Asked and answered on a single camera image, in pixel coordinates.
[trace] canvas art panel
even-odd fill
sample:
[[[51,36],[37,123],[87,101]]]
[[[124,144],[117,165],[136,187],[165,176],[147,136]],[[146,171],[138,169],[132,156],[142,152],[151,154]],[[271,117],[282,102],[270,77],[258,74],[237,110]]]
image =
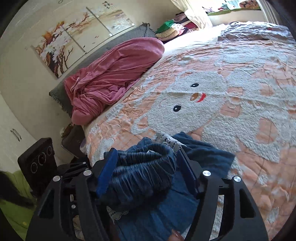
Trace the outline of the canvas art panel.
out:
[[[122,10],[105,1],[99,7],[84,7],[65,16],[63,21],[45,30],[33,47],[59,78],[84,54],[132,26]]]

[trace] bedspread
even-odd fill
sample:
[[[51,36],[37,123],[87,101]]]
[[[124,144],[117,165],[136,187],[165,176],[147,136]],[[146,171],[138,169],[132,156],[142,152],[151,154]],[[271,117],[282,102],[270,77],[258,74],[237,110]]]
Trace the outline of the bedspread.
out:
[[[90,130],[89,158],[158,130],[187,132],[236,155],[229,178],[242,177],[272,239],[296,204],[295,63],[295,43],[280,39],[211,42],[168,56]]]

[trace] speaker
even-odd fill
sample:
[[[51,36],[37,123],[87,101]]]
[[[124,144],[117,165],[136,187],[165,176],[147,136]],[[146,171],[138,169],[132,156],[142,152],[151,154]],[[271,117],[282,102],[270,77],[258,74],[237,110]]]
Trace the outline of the speaker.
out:
[[[36,197],[42,196],[57,174],[51,138],[41,138],[18,159],[20,169]]]

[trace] blue jeans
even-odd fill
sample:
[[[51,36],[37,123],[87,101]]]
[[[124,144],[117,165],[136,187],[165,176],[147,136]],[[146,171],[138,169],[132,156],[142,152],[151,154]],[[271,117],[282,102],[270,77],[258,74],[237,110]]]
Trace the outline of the blue jeans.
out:
[[[187,156],[198,161],[203,169],[226,177],[233,162],[234,155],[218,150],[212,145],[193,140],[181,132],[172,136],[185,144]],[[128,151],[151,144],[148,138]],[[121,241],[166,241],[175,229],[183,233],[192,223],[199,201],[188,191],[181,172],[176,170],[171,187],[144,200],[142,205],[122,215],[115,222]]]
[[[118,151],[117,167],[100,201],[117,212],[140,206],[145,199],[169,189],[177,168],[173,150],[142,139],[139,148]]]

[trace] pink blanket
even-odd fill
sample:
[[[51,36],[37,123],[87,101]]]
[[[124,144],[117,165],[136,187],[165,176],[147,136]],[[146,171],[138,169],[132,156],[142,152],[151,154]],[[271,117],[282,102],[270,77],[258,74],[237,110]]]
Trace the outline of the pink blanket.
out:
[[[131,39],[65,79],[65,89],[73,105],[72,122],[86,125],[106,105],[120,100],[163,52],[164,46],[156,38]]]

